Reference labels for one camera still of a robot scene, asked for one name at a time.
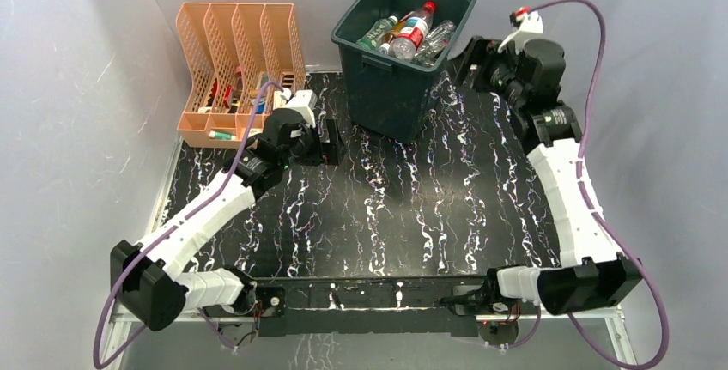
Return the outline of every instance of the metal frame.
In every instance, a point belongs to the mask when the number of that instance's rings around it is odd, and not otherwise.
[[[604,318],[607,320],[622,318],[622,312],[618,308],[598,308],[596,310],[590,310],[588,312],[575,312],[575,318],[589,319],[589,318]],[[506,321],[508,316],[506,314],[479,314],[476,316],[478,321]],[[522,320],[535,320],[536,314],[522,314],[520,316]],[[548,314],[545,310],[541,313],[541,319],[568,319],[565,315],[553,316]]]
[[[624,326],[624,314],[622,314],[620,307],[616,310],[619,312],[620,317],[607,318],[605,320],[607,331],[610,333],[612,348],[615,350],[615,357],[617,360],[627,364],[637,364],[637,358],[634,356],[634,351],[632,350],[632,343],[629,342],[627,328]]]
[[[116,323],[112,318],[110,323],[106,325],[108,331],[106,332],[104,348],[101,350],[102,360],[105,360],[108,356],[110,356],[114,351],[116,351],[116,349],[118,349],[118,346],[120,346],[124,342],[124,340],[126,340],[126,338],[129,336],[129,333],[131,332],[132,324],[132,322]],[[121,368],[121,359],[123,357],[124,353],[118,355],[117,359],[113,361],[107,368],[109,370],[119,370]]]

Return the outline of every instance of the water bottle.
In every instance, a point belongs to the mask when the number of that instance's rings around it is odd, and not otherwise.
[[[394,28],[395,25],[397,25],[396,16],[393,15],[389,18],[382,18],[381,20],[376,21],[374,25],[372,25],[372,28],[369,29],[369,32],[365,33],[363,37],[356,41],[356,44],[358,46],[363,46],[368,50],[376,51],[382,35]]]
[[[416,11],[404,23],[404,27],[397,37],[391,42],[391,51],[399,59],[410,61],[415,57],[417,48],[420,47],[425,36],[430,31],[435,5],[427,1],[422,9]]]
[[[385,33],[382,36],[382,40],[379,42],[379,48],[377,51],[389,55],[389,49],[391,47],[391,42],[397,37],[397,35],[392,31]]]
[[[440,25],[430,31],[425,41],[417,50],[415,59],[412,62],[426,67],[434,65],[437,54],[450,44],[450,39],[452,39],[456,29],[458,27],[450,20],[441,22]]]

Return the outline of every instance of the green container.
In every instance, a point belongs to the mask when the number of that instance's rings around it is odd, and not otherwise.
[[[426,1],[437,5],[433,27],[444,20],[458,26],[451,44],[432,67],[404,62],[355,44],[377,20],[390,15],[402,18]],[[412,143],[438,99],[433,87],[441,79],[447,53],[463,31],[475,3],[476,0],[356,0],[331,32],[331,40],[339,46],[351,120],[400,142]]]

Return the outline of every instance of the clear plastic bottle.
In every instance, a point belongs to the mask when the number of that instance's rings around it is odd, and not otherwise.
[[[382,18],[381,20],[376,21],[369,31],[356,41],[356,44],[363,46],[368,50],[377,51],[377,46],[379,45],[379,40],[382,38],[382,35],[384,35],[387,31],[391,31],[395,25],[397,25],[396,16],[393,15],[389,18]]]
[[[394,28],[391,30],[395,36],[402,31],[402,28],[404,27],[404,23],[407,22],[407,20],[415,14],[415,11],[410,11],[407,15],[403,16],[401,20],[397,23],[397,25],[394,26]]]
[[[404,27],[391,42],[391,50],[399,59],[411,60],[417,53],[432,26],[435,5],[427,1],[404,23]]]
[[[389,54],[389,49],[391,47],[391,42],[397,37],[397,35],[394,33],[394,31],[390,31],[388,33],[385,33],[382,36],[381,41],[379,42],[379,48],[377,51],[383,53],[383,54]]]
[[[437,54],[450,44],[450,39],[452,39],[456,29],[458,27],[450,20],[441,22],[425,37],[425,41],[420,45],[412,62],[426,67],[432,66]]]

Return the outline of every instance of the purple cable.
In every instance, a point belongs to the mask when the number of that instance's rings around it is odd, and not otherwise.
[[[531,331],[528,332],[528,334],[525,335],[525,337],[521,340],[518,340],[516,343],[511,344],[508,346],[509,349],[512,349],[514,347],[520,347],[524,345],[526,342],[531,340],[531,337],[533,337],[534,334],[536,334],[536,329],[538,328],[538,325],[541,324],[541,307],[536,306],[536,322],[533,323],[533,327],[531,327]]]
[[[253,119],[255,119],[255,114],[258,111],[258,104],[260,103],[260,100],[263,98],[263,94],[265,93],[265,90],[267,90],[268,87],[271,85],[275,85],[278,89],[283,91],[283,87],[281,87],[281,85],[278,84],[277,82],[268,81],[265,84],[263,84],[263,86],[260,88],[260,91],[258,91],[258,96],[255,98],[255,102],[253,103],[252,114],[251,114],[250,119],[248,120],[246,132],[243,135],[243,138],[240,140],[240,146],[238,147],[238,151],[235,154],[235,159],[233,160],[233,165],[230,167],[230,171],[227,172],[227,176],[222,181],[222,185],[220,186],[220,188],[217,191],[215,191],[212,194],[212,196],[210,196],[210,198],[205,200],[204,203],[201,203],[195,209],[193,209],[187,215],[185,215],[185,220],[189,220],[193,215],[197,214],[198,212],[200,212],[200,210],[207,207],[208,204],[215,201],[215,199],[218,198],[222,194],[222,191],[225,190],[225,187],[228,185],[228,182],[233,177],[233,173],[234,173],[233,169],[238,166],[238,162],[240,162],[240,157],[242,156],[243,150],[246,147],[246,142],[248,140],[248,136],[250,135],[250,129],[252,127]],[[142,331],[144,331],[144,329],[147,328],[147,326],[141,325],[138,329],[136,329],[133,333],[131,333],[131,335],[126,339],[126,341],[116,351],[114,351],[113,354],[111,354],[111,356],[106,359],[106,361],[101,362],[100,347],[101,347],[101,338],[103,337],[103,334],[104,334],[104,327],[106,324],[106,320],[109,316],[109,312],[111,311],[112,304],[113,304],[114,300],[116,299],[118,291],[121,289],[121,286],[124,283],[124,280],[126,280],[126,277],[129,276],[129,274],[131,273],[132,270],[134,270],[134,268],[137,266],[137,264],[139,264],[142,261],[142,259],[147,257],[147,254],[149,254],[149,252],[154,250],[162,241],[168,239],[169,236],[172,235],[172,233],[174,233],[176,230],[177,230],[177,225],[171,226],[164,234],[159,236],[157,238],[157,240],[152,241],[152,243],[150,245],[144,247],[144,249],[139,253],[139,255],[136,256],[131,261],[131,263],[129,263],[129,265],[124,269],[124,271],[121,272],[121,275],[118,277],[117,281],[112,286],[112,291],[109,293],[109,296],[106,299],[106,302],[104,303],[104,308],[101,310],[101,315],[99,317],[99,323],[96,325],[96,336],[94,337],[94,367],[96,367],[100,370],[102,368],[107,367],[114,360],[116,360],[116,358],[127,347],[129,347],[129,344],[131,344],[131,342],[133,342],[134,339],[136,339],[140,334],[142,334]],[[202,314],[203,318],[206,318],[206,320],[212,325],[212,322],[209,321],[209,318],[207,317],[207,315],[205,315],[204,312],[200,312],[200,313]],[[212,325],[212,327],[223,343],[226,343],[226,342],[232,343],[229,340],[227,340],[217,330],[215,325]]]
[[[204,318],[205,323],[210,327],[212,331],[214,331],[217,334],[217,338],[220,339],[222,344],[227,347],[228,349],[235,350],[238,346],[235,345],[230,339],[223,336],[222,333],[218,330],[218,327],[215,325],[215,323],[212,322],[212,320],[208,317],[207,314],[205,314],[204,310],[202,308],[197,309],[200,312],[200,315]]]
[[[533,7],[528,10],[528,12],[532,11],[538,11],[540,9],[548,8],[553,5],[557,5],[560,3],[582,3],[589,7],[591,11],[594,13],[594,15],[597,16],[597,21],[599,22],[599,51],[597,52],[597,62],[594,64],[594,72],[591,74],[591,83],[589,84],[589,91],[586,93],[586,107],[585,107],[585,113],[584,113],[584,135],[581,137],[581,143],[579,144],[579,153],[577,154],[577,157],[579,158],[576,161],[576,177],[579,180],[579,190],[581,191],[581,196],[584,198],[584,203],[586,203],[586,207],[590,210],[594,210],[594,202],[589,197],[589,193],[586,190],[586,185],[584,184],[584,181],[581,181],[581,175],[584,173],[584,156],[586,152],[586,144],[589,141],[589,135],[591,130],[591,123],[592,123],[592,96],[594,95],[594,89],[597,86],[597,78],[599,77],[599,71],[602,68],[602,58],[604,58],[604,46],[606,44],[606,25],[604,22],[604,17],[602,16],[602,13],[599,11],[597,6],[592,3],[589,0],[556,0],[552,1],[550,3],[544,3],[541,5],[538,5],[536,7]],[[594,217],[594,220],[599,224],[604,231],[621,247],[624,254],[627,256],[629,260],[632,260],[634,263],[634,266],[637,268],[637,271],[640,272],[642,275],[642,278],[645,279],[645,284],[647,284],[647,287],[650,289],[650,293],[652,293],[652,297],[655,300],[655,306],[658,309],[658,316],[660,320],[660,326],[662,327],[662,336],[660,338],[660,345],[658,352],[655,354],[651,360],[644,364],[629,364],[629,363],[623,363],[619,360],[617,360],[614,357],[611,357],[609,353],[607,353],[604,349],[597,346],[597,344],[594,342],[594,340],[586,334],[586,330],[584,327],[581,326],[579,321],[573,316],[573,314],[569,313],[568,317],[571,319],[573,325],[576,327],[576,330],[579,331],[581,336],[586,340],[587,343],[591,346],[592,349],[594,349],[599,355],[601,355],[604,359],[609,361],[610,363],[618,366],[627,368],[629,370],[646,370],[647,368],[653,368],[657,366],[662,359],[664,359],[665,353],[667,353],[667,347],[670,344],[670,325],[667,322],[667,312],[664,308],[664,301],[662,300],[662,296],[660,295],[658,291],[657,284],[652,279],[652,276],[645,270],[645,268],[642,266],[642,263],[640,260],[632,253],[632,251],[627,247],[627,244],[622,240],[622,238],[617,235],[612,227],[607,223],[607,221],[596,211],[591,213],[591,216]]]

